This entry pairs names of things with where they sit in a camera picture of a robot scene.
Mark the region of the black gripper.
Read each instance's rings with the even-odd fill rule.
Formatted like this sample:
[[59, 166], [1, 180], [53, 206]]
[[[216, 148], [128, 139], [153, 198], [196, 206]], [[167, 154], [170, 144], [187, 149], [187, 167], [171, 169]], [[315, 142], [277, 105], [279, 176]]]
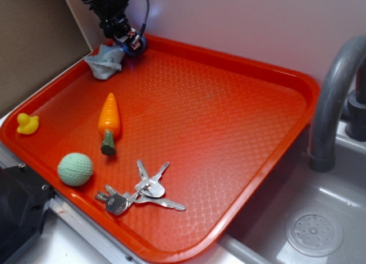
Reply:
[[133, 41], [133, 44], [135, 44], [142, 37], [141, 33], [130, 26], [126, 17], [101, 19], [100, 28], [106, 38], [112, 39], [121, 47], [127, 40], [131, 40]]

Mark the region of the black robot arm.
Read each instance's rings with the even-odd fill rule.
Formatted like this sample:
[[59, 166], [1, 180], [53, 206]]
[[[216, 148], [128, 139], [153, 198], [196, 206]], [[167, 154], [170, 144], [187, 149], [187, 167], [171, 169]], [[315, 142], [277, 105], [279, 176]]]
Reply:
[[132, 28], [125, 14], [129, 0], [81, 0], [99, 18], [104, 36], [112, 39], [130, 56], [139, 55], [146, 49], [144, 32], [149, 16], [150, 2], [146, 0], [144, 21], [139, 30]]

